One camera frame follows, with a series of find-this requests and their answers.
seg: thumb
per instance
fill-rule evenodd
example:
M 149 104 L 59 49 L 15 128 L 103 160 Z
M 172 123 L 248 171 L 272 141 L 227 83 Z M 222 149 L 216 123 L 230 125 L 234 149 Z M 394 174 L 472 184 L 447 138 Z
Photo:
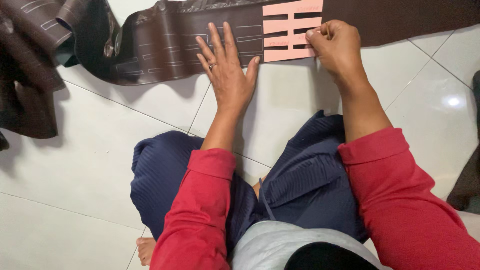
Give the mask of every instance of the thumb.
M 315 30 L 316 29 L 308 30 L 305 34 L 305 38 L 317 51 L 321 51 L 329 41 L 327 40 L 327 36 L 324 36 L 320 31 Z
M 260 64 L 260 56 L 254 57 L 248 64 L 247 74 L 245 77 L 250 85 L 255 86 L 258 76 L 258 65 Z

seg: pink cardboard stencil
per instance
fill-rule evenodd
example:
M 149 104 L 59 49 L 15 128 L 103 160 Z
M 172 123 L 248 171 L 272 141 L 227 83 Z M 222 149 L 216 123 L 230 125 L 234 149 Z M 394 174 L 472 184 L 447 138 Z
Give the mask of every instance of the pink cardboard stencil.
M 264 34 L 288 31 L 287 36 L 264 39 L 265 47 L 288 46 L 287 50 L 266 50 L 264 61 L 280 61 L 315 56 L 312 49 L 293 49 L 293 45 L 307 44 L 305 34 L 293 34 L 295 29 L 318 27 L 322 18 L 295 19 L 295 13 L 321 12 L 323 0 L 302 0 L 264 6 L 264 16 L 288 14 L 287 20 L 264 21 Z

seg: bare foot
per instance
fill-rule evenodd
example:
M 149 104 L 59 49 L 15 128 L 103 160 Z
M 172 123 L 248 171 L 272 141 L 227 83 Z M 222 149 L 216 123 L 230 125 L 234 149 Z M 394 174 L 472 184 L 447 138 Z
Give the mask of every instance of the bare foot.
M 142 261 L 143 266 L 150 265 L 152 261 L 153 250 L 155 249 L 155 239 L 153 238 L 138 238 L 138 257 Z

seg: fingernail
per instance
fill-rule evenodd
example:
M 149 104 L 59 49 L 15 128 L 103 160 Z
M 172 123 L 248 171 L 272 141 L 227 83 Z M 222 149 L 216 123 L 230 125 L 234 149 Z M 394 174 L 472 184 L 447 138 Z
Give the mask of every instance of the fingernail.
M 313 36 L 313 30 L 307 31 L 307 38 L 311 38 Z

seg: red cuff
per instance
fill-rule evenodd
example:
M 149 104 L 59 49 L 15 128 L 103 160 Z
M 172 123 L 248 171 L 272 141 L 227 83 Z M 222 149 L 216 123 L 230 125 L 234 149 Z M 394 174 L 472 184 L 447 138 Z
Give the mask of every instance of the red cuff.
M 388 127 L 348 144 L 341 144 L 338 151 L 344 164 L 355 165 L 382 160 L 409 148 L 402 129 Z
M 224 149 L 194 150 L 190 156 L 188 169 L 213 177 L 232 180 L 237 166 L 235 156 Z

